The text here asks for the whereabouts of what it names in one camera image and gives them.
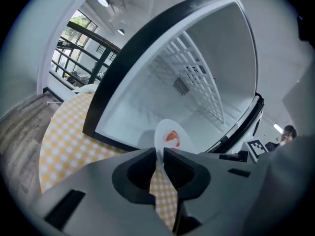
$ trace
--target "ceiling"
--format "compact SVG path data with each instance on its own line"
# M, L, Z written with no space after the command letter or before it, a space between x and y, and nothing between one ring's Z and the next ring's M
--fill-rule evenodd
M87 0L86 4L100 17L112 34L124 29L124 38L129 40L142 26L156 15L175 5L176 0L110 0L109 7L97 0Z
M182 0L112 0L105 8L97 0L87 4L104 24L126 41L145 23ZM298 38L297 12L286 0L241 0L252 27L257 47L257 92L265 99L264 118L280 127L293 124L282 99L311 65L313 48Z

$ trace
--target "round table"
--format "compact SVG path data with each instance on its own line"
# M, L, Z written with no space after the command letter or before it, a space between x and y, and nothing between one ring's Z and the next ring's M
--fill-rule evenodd
M92 98L93 94L77 94L64 102L51 118L39 156L39 181L43 193L86 164L125 153L82 133ZM159 217L172 229L177 212L177 192L158 162L150 193L156 197Z

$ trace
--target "white wall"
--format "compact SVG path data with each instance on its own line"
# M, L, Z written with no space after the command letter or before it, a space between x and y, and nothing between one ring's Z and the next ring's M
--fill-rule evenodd
M276 130L273 125L268 123L264 117L260 120L255 138L258 138L265 145L268 142L278 143L277 138L280 138L281 133Z
M124 35L121 35L120 33L115 33L115 35L111 34L108 30L106 30L104 27L100 26L97 34L101 35L103 38L107 39L109 42L113 43L120 49L124 47L124 45L128 42L128 38L126 38Z
M298 135L315 134L315 63L283 99Z
M154 0L150 19L156 17L161 12L167 10L168 8L174 6L175 4L181 1L184 1L184 0Z

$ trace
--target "window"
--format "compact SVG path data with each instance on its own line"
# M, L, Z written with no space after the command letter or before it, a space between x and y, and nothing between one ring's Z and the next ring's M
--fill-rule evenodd
M115 57L116 57L116 54L113 52L110 52L110 54L108 55L108 57L105 60L105 64L110 65Z
M70 19L71 22L74 22L90 31L95 31L97 25L92 22L87 16L85 16L81 11L77 10ZM89 38L84 34L70 28L66 27L62 32L62 37L71 41L72 43L84 48ZM67 57L60 54L60 52L66 54L71 57L73 60L78 61L80 55L82 55L81 51L78 49L73 49L70 47L57 46L53 60L51 63L51 69L54 70L58 75L60 75L63 79L67 80L74 86L81 87L85 85L90 77L89 73L85 71L81 71L77 67L75 63L70 61Z

